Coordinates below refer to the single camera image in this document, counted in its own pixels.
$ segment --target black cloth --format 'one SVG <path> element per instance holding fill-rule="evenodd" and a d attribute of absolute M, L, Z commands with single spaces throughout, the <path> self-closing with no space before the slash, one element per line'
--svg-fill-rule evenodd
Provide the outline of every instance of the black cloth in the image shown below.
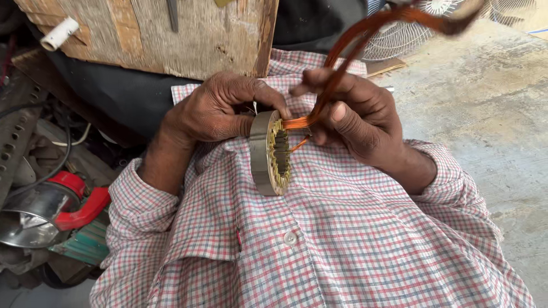
<path fill-rule="evenodd" d="M 280 0 L 273 46 L 326 54 L 348 27 L 365 16 L 365 0 Z M 37 38 L 42 36 L 36 28 L 33 30 Z M 171 86 L 198 83 L 80 61 L 61 51 L 48 56 L 81 98 L 149 139 L 173 107 Z"/>

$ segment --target white pvc pipe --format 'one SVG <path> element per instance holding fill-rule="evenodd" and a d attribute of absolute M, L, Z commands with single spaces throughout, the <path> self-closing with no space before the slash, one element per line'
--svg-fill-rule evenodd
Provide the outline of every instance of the white pvc pipe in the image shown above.
<path fill-rule="evenodd" d="M 76 30 L 78 30 L 78 22 L 70 17 L 63 20 L 57 27 L 53 28 L 41 40 L 40 44 L 46 50 L 54 52 L 61 46 Z"/>

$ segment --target copper wire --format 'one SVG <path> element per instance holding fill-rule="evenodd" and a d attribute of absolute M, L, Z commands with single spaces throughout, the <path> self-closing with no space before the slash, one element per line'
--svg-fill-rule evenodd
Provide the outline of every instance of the copper wire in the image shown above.
<path fill-rule="evenodd" d="M 378 30 L 389 22 L 396 20 L 403 20 L 406 22 L 418 22 L 419 24 L 432 28 L 438 32 L 446 35 L 455 35 L 464 31 L 468 25 L 475 19 L 478 13 L 481 11 L 483 5 L 479 7 L 475 12 L 462 19 L 448 19 L 444 17 L 434 17 L 428 15 L 419 9 L 413 8 L 412 5 L 417 3 L 418 0 L 413 0 L 411 4 L 404 4 L 392 11 L 377 12 L 374 15 L 363 19 L 352 27 L 350 27 L 337 41 L 333 48 L 329 51 L 326 61 L 323 67 L 333 68 L 335 62 L 343 50 L 350 44 L 355 38 L 359 38 L 358 43 L 354 46 L 350 54 L 346 57 L 343 64 L 329 77 L 327 80 L 324 91 L 316 98 L 316 104 L 309 115 L 300 117 L 297 119 L 284 120 L 282 122 L 283 128 L 286 130 L 306 128 L 319 120 L 320 112 L 331 101 L 331 95 L 336 90 L 337 86 L 341 82 L 346 69 L 350 65 L 350 62 L 356 58 L 361 50 L 366 46 L 369 40 L 378 32 Z M 303 141 L 299 142 L 291 149 L 291 152 L 300 148 L 307 142 L 309 137 L 307 136 Z"/>

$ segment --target person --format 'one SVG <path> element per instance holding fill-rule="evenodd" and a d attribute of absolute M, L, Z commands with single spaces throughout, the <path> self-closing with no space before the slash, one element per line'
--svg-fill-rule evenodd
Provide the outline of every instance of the person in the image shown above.
<path fill-rule="evenodd" d="M 173 88 L 180 102 L 146 157 L 110 187 L 92 306 L 534 306 L 472 178 L 442 145 L 402 139 L 395 101 L 364 63 L 291 154 L 287 193 L 257 191 L 253 117 L 233 107 L 310 113 L 332 73 L 324 60 L 273 49 L 264 80 L 221 72 Z"/>

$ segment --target red handle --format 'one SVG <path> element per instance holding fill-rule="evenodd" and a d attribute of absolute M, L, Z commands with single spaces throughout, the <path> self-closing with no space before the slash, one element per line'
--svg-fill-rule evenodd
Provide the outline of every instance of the red handle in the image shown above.
<path fill-rule="evenodd" d="M 80 210 L 72 213 L 60 213 L 55 219 L 55 224 L 61 231 L 80 228 L 94 220 L 109 203 L 109 189 L 96 187 Z"/>

